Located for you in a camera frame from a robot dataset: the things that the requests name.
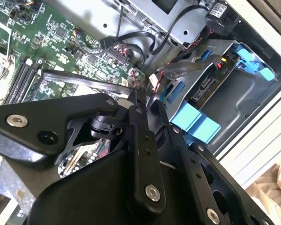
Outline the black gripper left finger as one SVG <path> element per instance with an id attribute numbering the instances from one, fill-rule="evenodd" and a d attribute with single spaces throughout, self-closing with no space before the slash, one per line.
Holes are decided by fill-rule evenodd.
<path id="1" fill-rule="evenodd" d="M 149 130 L 144 92 L 133 90 L 128 105 L 107 94 L 25 102 L 0 106 L 0 155 L 22 172 L 5 182 L 25 211 L 54 184 L 47 200 L 72 193 L 86 196 L 87 180 L 107 180 L 123 175 L 125 200 L 134 211 L 163 211 L 166 199 L 155 135 Z M 55 167 L 76 145 L 109 139 L 111 152 L 102 159 L 63 179 Z"/>

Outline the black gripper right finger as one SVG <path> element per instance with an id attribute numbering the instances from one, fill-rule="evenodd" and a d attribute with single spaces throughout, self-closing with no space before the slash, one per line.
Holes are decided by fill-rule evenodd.
<path id="1" fill-rule="evenodd" d="M 157 136 L 159 159 L 186 179 L 187 203 L 196 225 L 272 225 L 270 217 L 200 142 L 187 145 L 183 131 L 171 125 L 161 101 L 147 106 L 149 129 Z"/>

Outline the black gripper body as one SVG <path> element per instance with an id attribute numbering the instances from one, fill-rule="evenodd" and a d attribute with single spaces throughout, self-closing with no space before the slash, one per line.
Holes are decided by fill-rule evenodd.
<path id="1" fill-rule="evenodd" d="M 161 165 L 166 208 L 161 215 L 136 215 L 127 206 L 124 151 L 86 166 L 47 187 L 28 216 L 30 225 L 200 225 L 202 215 L 185 175 Z"/>

